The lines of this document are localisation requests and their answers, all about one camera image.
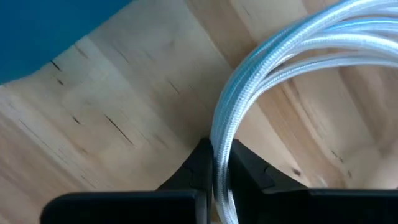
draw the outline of blue panel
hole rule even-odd
[[[0,83],[38,70],[130,1],[0,1]]]

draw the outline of plywood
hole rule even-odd
[[[210,132],[245,55],[333,2],[137,0],[0,86],[0,223],[37,223],[66,192],[155,189]],[[396,77],[353,67],[295,78],[259,98],[237,138],[309,186],[395,188]]]

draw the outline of wooden board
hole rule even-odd
[[[37,223],[67,192],[155,189],[210,132],[239,62],[333,2],[137,0],[0,86],[0,223]],[[352,67],[295,78],[259,98],[237,138],[309,186],[396,188],[396,77]]]

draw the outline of white sleeved cable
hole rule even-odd
[[[231,143],[244,114],[261,93],[288,78],[328,67],[363,64],[398,67],[398,43],[383,36],[398,34],[398,20],[370,17],[345,21],[367,15],[396,16],[398,0],[341,1],[280,31],[255,49],[234,71],[220,95],[210,134],[215,150],[214,193],[223,223],[238,223],[227,183]],[[300,52],[326,47],[362,51],[310,58],[273,72]]]

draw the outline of wood grain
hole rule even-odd
[[[240,61],[334,2],[137,0],[0,86],[0,223],[37,223],[67,192],[155,189],[209,133]],[[309,186],[396,188],[396,86],[385,68],[312,72],[263,94],[236,137]]]

